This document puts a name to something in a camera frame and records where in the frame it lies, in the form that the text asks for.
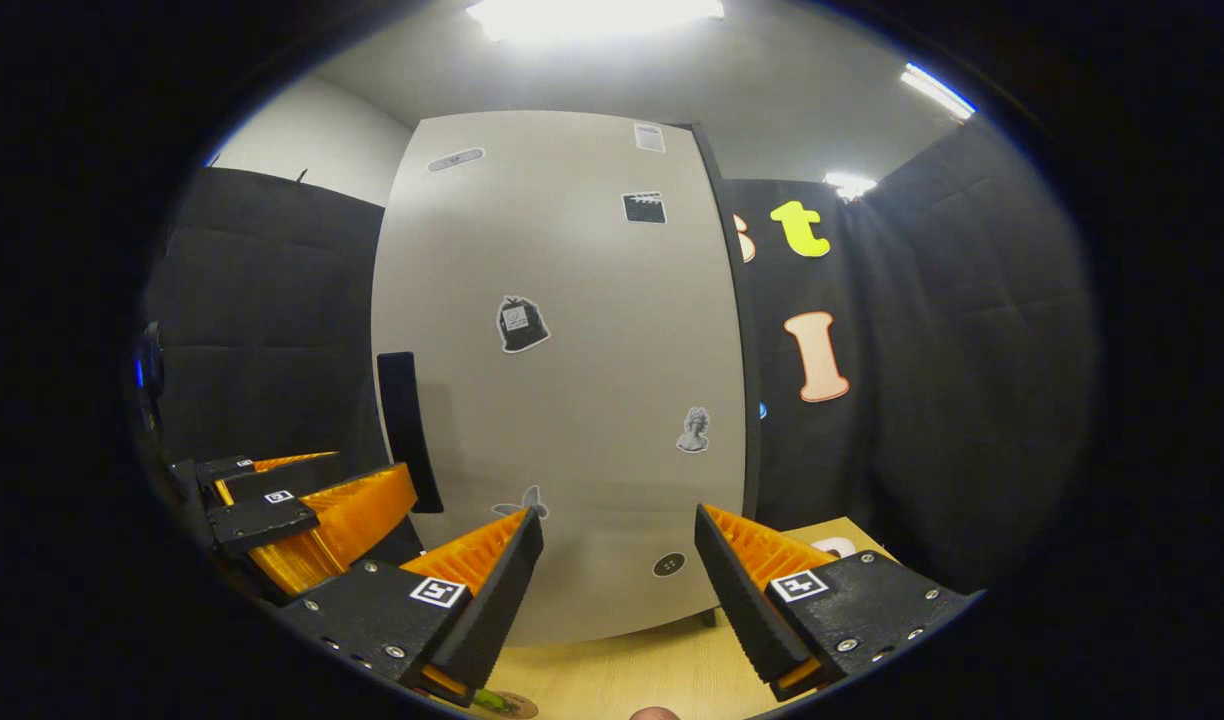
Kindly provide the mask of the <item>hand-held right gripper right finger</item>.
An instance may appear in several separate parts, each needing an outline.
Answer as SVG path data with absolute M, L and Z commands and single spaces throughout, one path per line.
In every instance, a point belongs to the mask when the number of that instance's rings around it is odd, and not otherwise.
M 776 700 L 885 665 L 972 609 L 960 594 L 874 550 L 845 557 L 696 506 L 694 544 L 754 673 Z

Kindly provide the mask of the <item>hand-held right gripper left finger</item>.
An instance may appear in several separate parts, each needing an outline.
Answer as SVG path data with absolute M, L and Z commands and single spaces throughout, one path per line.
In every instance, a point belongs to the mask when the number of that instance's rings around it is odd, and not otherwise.
M 521 507 L 405 564 L 360 560 L 277 616 L 360 673 L 470 707 L 501 656 L 542 551 L 542 516 Z

